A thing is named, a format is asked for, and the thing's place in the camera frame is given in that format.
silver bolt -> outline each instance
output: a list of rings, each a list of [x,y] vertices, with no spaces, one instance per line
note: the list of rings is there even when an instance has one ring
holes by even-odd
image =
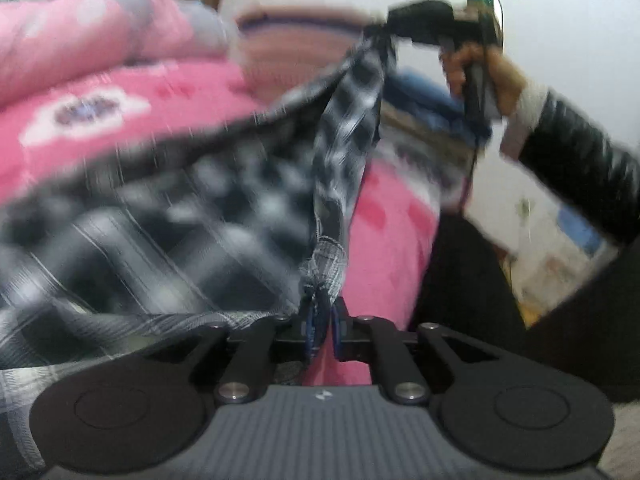
[[[226,383],[219,387],[218,393],[226,400],[242,400],[249,395],[249,387],[242,383]]]
[[[417,383],[400,383],[396,386],[396,395],[401,399],[417,400],[424,397],[427,391]]]

plaid fabric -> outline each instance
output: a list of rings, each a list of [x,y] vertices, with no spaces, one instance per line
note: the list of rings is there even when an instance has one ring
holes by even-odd
[[[217,131],[121,147],[0,211],[0,478],[44,467],[30,405],[59,378],[226,322],[340,292],[380,116],[365,41],[280,105]]]

folded blue fabric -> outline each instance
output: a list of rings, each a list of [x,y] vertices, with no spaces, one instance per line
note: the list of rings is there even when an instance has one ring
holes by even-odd
[[[412,115],[431,130],[449,132],[471,147],[484,146],[491,138],[489,126],[470,124],[465,120],[461,101],[452,98],[439,85],[411,70],[389,75],[383,93],[385,101]]]

black pants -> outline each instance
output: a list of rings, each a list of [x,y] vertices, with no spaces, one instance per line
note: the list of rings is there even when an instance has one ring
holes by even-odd
[[[424,322],[524,353],[526,328],[494,248],[462,216],[440,219],[409,330]]]

pink bedding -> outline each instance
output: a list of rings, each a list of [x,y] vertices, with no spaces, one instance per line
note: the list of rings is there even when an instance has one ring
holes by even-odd
[[[171,38],[163,41],[172,44]],[[116,58],[122,56],[109,62],[120,64]],[[71,79],[69,73],[58,73],[58,78]],[[5,91],[0,98],[11,101],[12,95]],[[240,69],[220,59],[115,66],[60,84],[0,112],[0,200],[103,150],[149,137],[188,134],[190,128],[215,126],[260,107]],[[419,201],[393,168],[380,161],[369,164],[350,227],[343,288],[352,316],[368,314],[390,319],[399,328],[407,325],[437,223],[437,211]],[[366,365],[337,363],[329,347],[322,355],[309,370],[307,383],[370,382]]]

